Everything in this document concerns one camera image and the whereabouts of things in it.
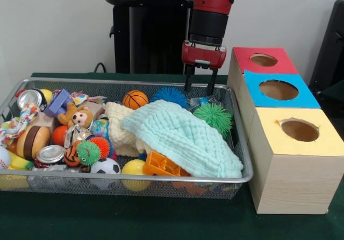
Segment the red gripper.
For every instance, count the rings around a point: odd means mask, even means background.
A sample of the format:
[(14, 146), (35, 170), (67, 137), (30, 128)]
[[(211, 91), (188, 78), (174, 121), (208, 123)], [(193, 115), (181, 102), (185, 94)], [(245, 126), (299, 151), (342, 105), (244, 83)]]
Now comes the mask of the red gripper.
[(212, 95), (218, 68), (221, 68), (226, 58), (225, 46), (208, 46), (190, 41), (184, 41), (182, 45), (182, 61), (185, 65), (186, 81), (184, 90), (189, 92), (192, 86), (192, 76), (195, 73), (193, 65), (203, 65), (211, 68), (212, 75), (207, 85), (207, 95)]

